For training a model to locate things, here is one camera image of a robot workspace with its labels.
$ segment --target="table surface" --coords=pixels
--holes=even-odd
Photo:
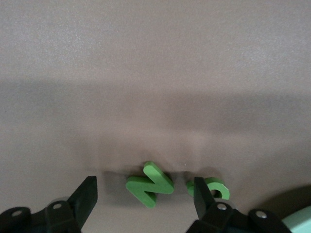
[[[83,231],[185,232],[186,182],[224,180],[243,212],[311,205],[311,5],[1,1],[0,212],[35,212],[97,175]],[[125,189],[155,162],[175,184]]]

